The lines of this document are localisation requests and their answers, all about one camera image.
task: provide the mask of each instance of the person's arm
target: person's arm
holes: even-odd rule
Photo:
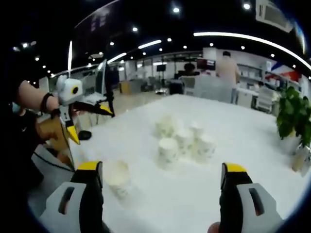
[[[18,87],[16,102],[24,108],[40,110],[45,95],[45,92],[36,89],[27,81],[22,81]],[[52,96],[48,97],[46,107],[49,112],[57,109],[59,107],[58,99]]]

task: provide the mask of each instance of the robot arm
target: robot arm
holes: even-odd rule
[[[77,79],[69,79],[66,75],[61,75],[56,83],[56,92],[59,100],[59,109],[52,115],[60,115],[62,124],[66,127],[69,137],[77,144],[80,144],[77,131],[72,120],[71,107],[80,111],[88,111],[101,115],[113,115],[105,97],[99,95],[83,96],[82,82]]]

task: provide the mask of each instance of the potted plant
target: potted plant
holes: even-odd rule
[[[289,154],[292,154],[300,143],[303,147],[310,145],[310,117],[311,106],[307,97],[300,98],[293,87],[282,93],[276,123],[280,139]]]

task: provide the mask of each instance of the wristband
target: wristband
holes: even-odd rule
[[[44,112],[44,113],[47,113],[48,112],[48,109],[47,109],[47,101],[48,101],[48,98],[50,96],[53,96],[51,93],[47,93],[45,94],[45,96],[43,97],[42,99],[42,102],[41,102],[41,105],[40,105],[40,111]]]

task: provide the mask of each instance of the led strip light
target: led strip light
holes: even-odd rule
[[[161,40],[155,40],[155,41],[153,41],[153,42],[149,42],[149,43],[147,43],[147,44],[138,46],[138,48],[139,48],[139,49],[143,49],[143,48],[149,47],[149,46],[151,46],[151,45],[160,44],[161,42],[162,42]]]
[[[110,64],[116,60],[118,60],[121,57],[124,57],[126,55],[126,52],[119,54],[118,56],[115,56],[114,58],[111,58],[109,61],[107,61],[107,64]]]
[[[270,46],[273,46],[279,50],[282,50],[289,55],[293,56],[296,58],[298,61],[300,61],[302,64],[304,64],[310,71],[311,71],[311,65],[309,65],[303,58],[299,57],[297,54],[293,53],[292,51],[288,50],[287,48],[282,47],[281,45],[278,45],[276,43],[273,43],[268,40],[264,40],[258,37],[250,36],[250,35],[243,35],[243,34],[238,34],[238,33],[219,33],[219,32],[206,32],[206,33],[194,33],[194,36],[230,36],[230,37],[238,37],[238,38],[244,38],[244,39],[249,39],[249,40],[254,40],[258,41]]]

